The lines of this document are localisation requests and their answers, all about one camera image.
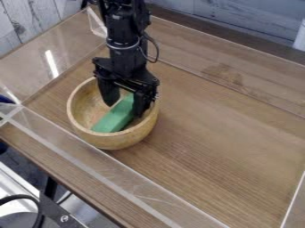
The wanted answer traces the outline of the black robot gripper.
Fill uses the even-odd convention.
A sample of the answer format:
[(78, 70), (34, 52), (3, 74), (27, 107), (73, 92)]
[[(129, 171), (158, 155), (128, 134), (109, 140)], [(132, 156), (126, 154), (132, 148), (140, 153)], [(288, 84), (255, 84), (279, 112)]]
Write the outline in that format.
[(120, 89), (134, 93), (134, 115), (141, 118), (156, 101), (158, 78), (149, 72), (148, 40), (138, 39), (133, 44), (108, 40), (110, 57), (94, 57), (94, 76), (105, 104), (112, 107), (121, 98)]

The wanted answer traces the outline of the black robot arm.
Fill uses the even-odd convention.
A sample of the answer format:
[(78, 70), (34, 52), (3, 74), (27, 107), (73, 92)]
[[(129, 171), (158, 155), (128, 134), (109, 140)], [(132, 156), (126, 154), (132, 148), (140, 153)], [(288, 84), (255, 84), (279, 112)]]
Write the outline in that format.
[(94, 57), (94, 76), (104, 102), (113, 106), (121, 90), (134, 94), (133, 113), (141, 118), (158, 96), (158, 78), (148, 70), (148, 42), (158, 44), (146, 32), (152, 24), (145, 0), (98, 0), (106, 26), (110, 57)]

